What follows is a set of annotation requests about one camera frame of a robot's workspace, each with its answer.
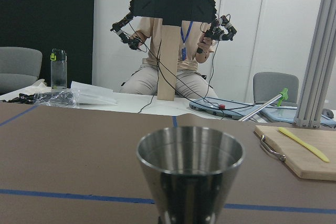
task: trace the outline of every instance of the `water bottle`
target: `water bottle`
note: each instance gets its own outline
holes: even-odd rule
[[[67,54],[62,49],[54,48],[51,55],[51,88],[61,90],[67,88]]]

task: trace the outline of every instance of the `blue lanyard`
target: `blue lanyard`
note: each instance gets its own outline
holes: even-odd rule
[[[182,42],[183,42],[183,46],[185,47],[185,42],[187,41],[188,37],[189,37],[189,33],[190,33],[190,30],[191,30],[191,26],[193,25],[193,22],[190,21],[190,24],[189,24],[189,28],[188,28],[188,31],[187,31],[187,35],[185,36],[184,38],[184,35],[183,35],[183,31],[182,31],[182,27],[181,27],[181,38],[182,38]]]

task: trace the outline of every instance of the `person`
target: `person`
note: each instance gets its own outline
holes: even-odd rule
[[[177,62],[176,91],[190,99],[201,97],[218,98],[212,87],[197,73],[198,63],[204,63],[210,52],[213,52],[211,38],[204,37],[204,32],[210,24],[201,22],[182,21],[181,39]],[[161,44],[162,19],[142,17],[136,32],[131,37],[138,37],[142,42],[151,38],[148,57],[142,60],[141,67],[126,81],[120,92],[155,95],[157,93],[157,55]],[[182,50],[186,50],[185,59]]]

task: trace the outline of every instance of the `wooden cutting board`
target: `wooden cutting board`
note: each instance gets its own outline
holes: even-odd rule
[[[323,152],[329,163],[325,163],[308,149],[278,131],[274,126],[256,126],[259,137],[264,135],[266,143],[276,152],[285,154],[286,165],[300,178],[336,181],[336,131],[286,128],[301,140]]]

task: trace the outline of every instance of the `silver cup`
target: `silver cup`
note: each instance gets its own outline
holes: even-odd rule
[[[164,224],[214,224],[244,148],[221,131],[186,126],[144,136],[136,154]]]

